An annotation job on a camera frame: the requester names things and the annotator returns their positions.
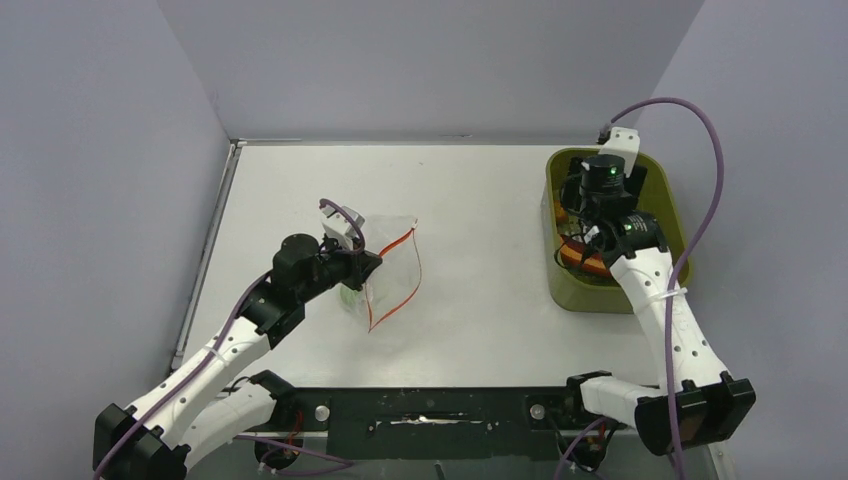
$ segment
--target white bracket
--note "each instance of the white bracket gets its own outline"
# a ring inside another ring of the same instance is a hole
[[[632,128],[613,127],[599,154],[617,155],[624,159],[624,175],[630,176],[639,155],[639,132]]]
[[[277,401],[259,385],[246,382],[237,392],[206,407],[180,441],[191,447],[185,460],[189,470],[202,458],[236,435],[266,423]]]
[[[342,207],[351,219],[356,223],[357,227],[362,228],[365,224],[365,217],[360,215],[354,209]],[[333,207],[326,206],[321,209],[321,224],[324,226],[324,233],[328,237],[334,238],[339,242],[339,245],[347,250],[353,250],[353,239],[356,238],[356,231],[353,225],[339,214]]]

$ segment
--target orange object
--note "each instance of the orange object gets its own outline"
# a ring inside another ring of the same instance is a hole
[[[557,225],[568,223],[568,213],[565,212],[565,209],[562,208],[562,204],[559,202],[554,202],[554,217],[556,218]]]
[[[583,258],[583,251],[586,249],[586,245],[576,240],[572,240],[562,234],[560,235],[560,238],[562,239],[562,245],[559,247],[559,256],[560,259],[562,259],[563,265],[579,265],[580,259]],[[580,270],[594,275],[600,275],[602,277],[612,277],[612,274],[609,270],[607,270],[607,267],[604,265],[604,261],[601,259],[601,254],[599,253],[596,253],[586,259],[580,267]]]

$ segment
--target plastic bag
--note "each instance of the plastic bag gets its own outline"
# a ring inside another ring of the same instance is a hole
[[[365,248],[383,258],[360,291],[344,285],[342,305],[368,322],[370,332],[403,308],[421,286],[421,258],[415,243],[418,219],[412,216],[365,217]]]

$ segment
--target white zip tie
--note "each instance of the white zip tie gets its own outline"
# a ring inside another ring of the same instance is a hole
[[[659,301],[665,300],[666,298],[669,298],[669,297],[676,297],[678,295],[685,295],[686,292],[688,292],[688,291],[689,290],[687,290],[686,287],[682,287],[682,288],[676,288],[674,290],[669,290],[667,292],[655,293],[655,294],[651,295],[650,297],[648,297],[648,299],[645,300],[645,303],[643,303],[641,307],[639,307],[638,309],[634,308],[633,313],[638,315],[638,314],[642,313],[642,310],[650,307],[651,304],[654,303],[654,302],[659,302]]]
[[[221,355],[221,352],[219,352],[218,350],[215,350],[214,348],[212,348],[208,345],[204,345],[204,346],[200,347],[200,349],[206,350],[207,352],[212,352],[212,354],[215,355],[216,357],[218,357],[218,360],[220,360],[221,363],[224,364],[224,367],[226,367],[226,368],[230,367],[230,362],[226,358],[224,358],[224,356]]]

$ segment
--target cable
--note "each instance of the cable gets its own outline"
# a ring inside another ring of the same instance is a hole
[[[365,235],[362,234],[362,230],[359,228],[359,225],[357,225],[356,222],[353,221],[353,218],[350,216],[349,213],[345,211],[345,209],[338,206],[335,202],[327,200],[326,198],[318,200],[318,206],[320,208],[330,207],[335,210],[336,213],[344,217],[344,219],[347,220],[347,223],[349,223],[350,226],[353,227],[353,231],[356,232],[356,237],[359,239],[359,245],[357,245],[357,247],[353,250],[339,249],[337,250],[337,252],[344,253],[345,255],[356,255],[357,253],[362,253],[365,251]]]
[[[698,230],[695,231],[694,235],[692,235],[692,239],[689,241],[689,246],[683,250],[680,258],[677,259],[677,263],[674,264],[674,269],[672,270],[671,277],[668,280],[668,290],[671,291],[677,284],[677,278],[680,276],[683,266],[686,265],[686,260],[689,258],[689,255],[692,254],[692,250],[695,249],[695,246],[701,240],[701,237],[704,235],[704,232],[707,230],[707,227],[710,225],[710,222],[715,216],[716,209],[718,208],[718,202],[721,200],[721,191],[724,188],[724,153],[721,150],[721,142],[718,139],[718,132],[716,132],[715,126],[710,121],[709,117],[707,117],[707,114],[694,103],[680,98],[657,97],[636,103],[625,108],[618,115],[612,117],[610,125],[634,110],[660,103],[680,105],[694,113],[707,129],[707,134],[710,136],[710,141],[713,144],[713,152],[715,153],[716,158],[716,184],[715,190],[713,191],[713,199],[710,201],[710,206],[707,209],[706,215],[704,215],[704,219],[701,221],[701,225],[698,226]],[[673,298],[669,297],[669,299],[665,302],[665,377],[668,390],[668,417],[669,422],[671,423],[671,441],[674,446],[674,452],[672,453],[674,454],[675,461],[673,463],[675,472],[677,473],[677,478],[682,480],[686,478],[686,471],[683,467],[683,446],[680,441],[680,428],[677,423],[677,397],[675,396],[674,391],[674,364],[671,350],[672,300]]]
[[[285,442],[285,443],[288,443],[289,445],[294,445],[294,444],[292,443],[292,442],[294,441],[294,437],[295,437],[295,435],[297,435],[298,433],[300,433],[300,429],[301,429],[301,427],[302,427],[302,426],[303,426],[303,412],[301,412],[300,410],[298,410],[298,411],[297,411],[297,414],[295,415],[294,428],[292,428],[292,431],[291,431],[291,432],[289,432],[289,436],[288,436],[288,437],[286,437],[286,442]]]
[[[615,425],[613,425],[613,426],[610,428],[610,433],[609,433],[609,434],[607,434],[607,438],[606,438],[606,439],[604,439],[604,455],[606,455],[607,453],[609,453],[609,452],[607,451],[607,449],[609,448],[609,444],[610,444],[610,442],[612,441],[612,436],[613,436],[613,435],[615,435],[615,432],[617,432],[617,431],[618,431],[618,429],[619,429],[619,428],[621,428],[621,426],[622,426],[622,425],[624,425],[624,424],[623,424],[623,423],[621,423],[621,422],[616,422],[616,424],[615,424]]]
[[[156,414],[156,412],[158,412],[162,408],[162,406],[164,406],[166,403],[168,403],[168,401],[174,398],[177,393],[180,392],[180,390],[185,388],[186,385],[188,385],[189,383],[191,383],[192,380],[197,378],[197,376],[200,375],[200,372],[202,372],[203,369],[205,369],[209,365],[209,363],[212,361],[212,358],[215,357],[214,351],[217,351],[221,348],[221,345],[224,343],[224,339],[227,338],[227,333],[230,332],[233,323],[235,323],[236,318],[238,318],[239,310],[241,310],[241,305],[244,303],[245,300],[247,300],[247,296],[250,295],[250,292],[253,291],[253,289],[257,285],[264,282],[269,275],[271,275],[270,271],[262,274],[253,283],[251,283],[249,287],[247,287],[247,290],[245,290],[244,293],[241,294],[241,297],[239,297],[238,301],[233,307],[232,312],[230,312],[230,316],[227,317],[227,321],[221,328],[221,333],[218,334],[218,339],[215,340],[215,343],[212,344],[213,351],[208,352],[206,356],[203,357],[203,360],[201,360],[200,363],[194,368],[194,370],[192,370],[188,375],[186,375],[186,377],[180,383],[178,383],[176,387],[174,387],[170,392],[166,393],[165,396],[163,396],[158,402],[156,402],[152,407],[150,407],[150,410],[148,410],[147,413],[145,413],[141,416],[141,418],[136,420],[135,424],[130,427],[129,430],[127,430],[127,433],[125,433],[120,439],[118,439],[118,441],[115,442],[115,445],[113,445],[112,448],[109,449],[108,452],[106,452],[106,455],[103,457],[103,460],[100,461],[100,464],[98,464],[97,468],[94,470],[94,480],[100,480],[100,478],[103,476],[103,472],[106,471],[106,467],[109,466],[109,462],[112,461],[118,451],[120,451],[121,448],[126,445],[127,441],[129,441],[129,439],[132,438],[133,435],[135,435],[135,433],[144,425],[144,423],[147,422],[150,417]]]
[[[556,471],[554,471],[554,480],[557,480],[560,477],[562,477],[562,474],[565,472],[566,466],[569,463],[571,463],[571,460],[569,459],[569,457],[571,457],[571,453],[574,451],[574,447],[576,447],[577,444],[580,443],[580,440],[582,440],[583,437],[585,437],[589,432],[594,430],[595,427],[604,423],[607,420],[609,420],[607,417],[596,418],[595,421],[590,423],[586,428],[581,430],[580,433],[578,433],[576,437],[574,437],[574,440],[571,441],[571,444],[568,445],[568,448],[565,449],[565,452],[562,454],[562,457],[560,457],[560,459],[559,459],[559,464],[557,465],[557,469],[556,469]]]
[[[559,426],[556,424],[556,421],[554,421],[554,419],[552,418],[552,415],[548,415],[546,418],[548,420],[548,423],[551,425],[551,429],[553,429],[553,431],[554,431],[554,436],[556,437],[556,443],[557,443],[557,450],[559,451],[559,454],[562,455],[562,453],[565,451],[565,438],[562,437],[562,434],[559,431]],[[590,468],[586,467],[585,465],[581,464],[580,462],[578,462],[577,459],[574,458],[573,454],[571,455],[571,458],[569,459],[569,461],[572,464],[574,464],[577,468],[579,468],[580,470],[582,470],[586,473],[589,473],[591,475],[594,475],[594,476],[600,478],[601,480],[606,480],[603,475],[598,473],[598,468],[600,468],[600,465],[598,467],[596,467],[594,470],[590,469]]]
[[[576,242],[582,243],[583,245],[586,245],[585,243],[583,243],[583,234],[580,233],[580,232],[572,233],[571,235],[566,235],[566,237],[568,237],[569,239],[574,240]],[[569,272],[571,272],[572,267],[568,267],[567,265],[562,263],[562,257],[561,257],[562,249],[566,245],[568,245],[568,244],[565,243],[565,241],[563,240],[563,242],[560,244],[560,246],[557,247],[556,251],[554,251],[554,263],[556,263],[557,266],[559,266],[559,268],[562,268],[563,270],[568,270]],[[573,270],[579,271],[580,268],[583,266],[583,264],[586,263],[586,260],[588,260],[588,259],[581,259],[580,263],[576,267],[573,267]]]
[[[334,457],[332,455],[327,455],[326,453],[316,452],[313,450],[309,450],[303,447],[297,447],[295,445],[289,445],[287,443],[278,442],[277,440],[272,440],[270,438],[264,437],[256,437],[252,435],[236,435],[236,440],[250,440],[251,442],[256,443],[264,443],[266,445],[271,445],[274,447],[279,447],[280,449],[291,450],[294,452],[299,452],[304,455],[309,455],[316,458],[321,458],[324,460],[328,460],[330,462],[336,462],[340,465],[330,468],[324,468],[321,470],[312,470],[307,472],[286,472],[284,470],[277,470],[275,473],[281,477],[317,477],[320,475],[326,475],[328,473],[338,472],[339,470],[344,470],[350,468],[355,465],[355,463],[351,460],[345,460],[344,458]]]
[[[238,384],[245,381],[245,380],[250,380],[250,377],[239,377],[239,378],[233,380],[233,383],[231,383],[229,387],[224,389],[224,391],[227,392],[227,396],[229,397],[230,395],[233,394],[233,392],[237,392],[238,391]]]

